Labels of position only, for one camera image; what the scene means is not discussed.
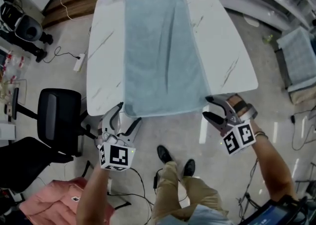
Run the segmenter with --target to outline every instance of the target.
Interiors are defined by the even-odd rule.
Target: khaki pants
[[[156,202],[152,212],[154,223],[167,215],[172,215],[179,220],[187,221],[198,204],[215,209],[227,215],[221,207],[218,192],[208,187],[202,180],[193,177],[183,177],[181,182],[187,191],[190,206],[181,208],[178,199],[177,164],[172,161],[165,164],[157,187]]]

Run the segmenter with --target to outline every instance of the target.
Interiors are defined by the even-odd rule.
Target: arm
[[[231,106],[234,106],[240,100],[240,97],[234,95],[228,99],[228,102]],[[241,110],[238,115],[241,116],[244,113],[245,110]],[[254,133],[262,131],[254,120],[251,121],[251,126]],[[252,145],[252,148],[257,155],[261,174],[270,198],[279,201],[287,194],[297,199],[290,170],[270,141],[262,135],[257,136],[256,143]]]
[[[91,175],[77,208],[77,225],[103,225],[107,205],[109,171],[98,164]]]

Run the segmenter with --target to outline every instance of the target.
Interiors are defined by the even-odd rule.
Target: black device
[[[239,225],[304,224],[307,219],[306,201],[307,197],[297,201],[289,195],[283,196],[278,202],[269,200]]]

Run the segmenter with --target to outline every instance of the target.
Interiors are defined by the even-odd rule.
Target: hand
[[[232,96],[230,96],[228,99],[227,99],[227,102],[229,105],[231,105],[231,107],[234,107],[236,104],[238,104],[240,101],[242,101],[243,99],[236,93]],[[237,115],[240,117],[242,116],[245,112],[247,111],[247,107],[241,109]]]
[[[234,107],[237,103],[239,103],[240,101],[242,101],[242,98],[236,93],[232,96],[230,96],[228,99],[227,99],[227,102],[229,105],[231,105],[231,107]],[[243,108],[241,109],[237,115],[240,117],[242,116],[245,112],[247,112],[247,108]],[[262,129],[260,127],[258,127],[258,125],[255,123],[255,121],[253,119],[250,120],[250,124],[251,124],[251,127],[252,127],[252,130],[254,133],[257,133],[257,132],[262,132]]]

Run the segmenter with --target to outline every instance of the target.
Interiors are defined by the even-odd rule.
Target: black shoe
[[[193,159],[189,159],[184,166],[183,176],[192,177],[195,171],[196,171],[196,163]]]
[[[45,52],[43,49],[39,49],[34,54],[36,56],[36,62],[40,62],[47,56],[47,52]]]
[[[53,36],[51,34],[47,34],[47,36],[46,36],[46,43],[51,45],[51,44],[53,44],[53,42],[54,42]]]
[[[167,162],[173,161],[173,159],[171,158],[169,154],[169,151],[164,146],[159,145],[157,147],[157,153],[158,153],[158,157],[164,164],[166,164]]]

